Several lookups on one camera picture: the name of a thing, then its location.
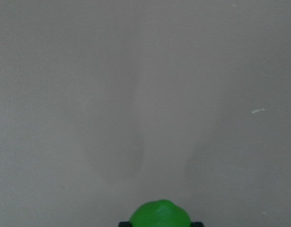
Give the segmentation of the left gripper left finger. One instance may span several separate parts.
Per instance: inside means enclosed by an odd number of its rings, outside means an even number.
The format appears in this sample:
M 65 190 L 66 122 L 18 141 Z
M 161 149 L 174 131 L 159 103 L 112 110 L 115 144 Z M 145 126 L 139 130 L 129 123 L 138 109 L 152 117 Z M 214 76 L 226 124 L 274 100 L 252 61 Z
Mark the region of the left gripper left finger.
M 131 227 L 131 223 L 129 221 L 119 222 L 118 227 Z

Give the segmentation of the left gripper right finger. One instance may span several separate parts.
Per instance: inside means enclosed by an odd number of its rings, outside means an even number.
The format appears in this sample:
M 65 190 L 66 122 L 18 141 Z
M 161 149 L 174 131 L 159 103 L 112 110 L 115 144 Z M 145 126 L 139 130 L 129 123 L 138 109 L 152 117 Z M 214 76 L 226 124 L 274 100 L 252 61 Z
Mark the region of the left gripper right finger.
M 192 222 L 191 227 L 203 227 L 203 223 L 200 221 Z

